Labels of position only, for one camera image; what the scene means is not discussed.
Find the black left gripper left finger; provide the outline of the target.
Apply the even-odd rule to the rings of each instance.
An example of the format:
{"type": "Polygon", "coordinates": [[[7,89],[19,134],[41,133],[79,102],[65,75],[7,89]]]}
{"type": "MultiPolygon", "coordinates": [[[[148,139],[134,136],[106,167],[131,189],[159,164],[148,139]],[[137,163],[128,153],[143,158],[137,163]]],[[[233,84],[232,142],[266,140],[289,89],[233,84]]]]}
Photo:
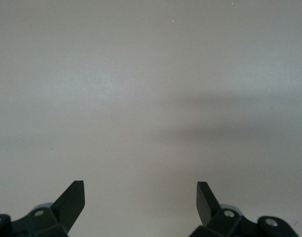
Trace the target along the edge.
{"type": "Polygon", "coordinates": [[[18,220],[0,214],[0,237],[67,237],[84,206],[84,182],[73,181],[54,203],[40,204],[18,220]]]}

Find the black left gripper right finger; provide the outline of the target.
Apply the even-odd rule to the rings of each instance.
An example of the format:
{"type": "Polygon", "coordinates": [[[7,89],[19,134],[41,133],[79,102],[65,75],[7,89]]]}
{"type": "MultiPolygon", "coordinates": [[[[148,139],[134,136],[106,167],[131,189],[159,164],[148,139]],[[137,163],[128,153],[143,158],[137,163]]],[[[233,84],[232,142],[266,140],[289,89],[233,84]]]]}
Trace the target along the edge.
{"type": "Polygon", "coordinates": [[[208,183],[198,182],[196,208],[202,225],[191,237],[297,237],[295,230],[284,220],[262,216],[256,223],[248,220],[238,208],[221,205],[208,183]]]}

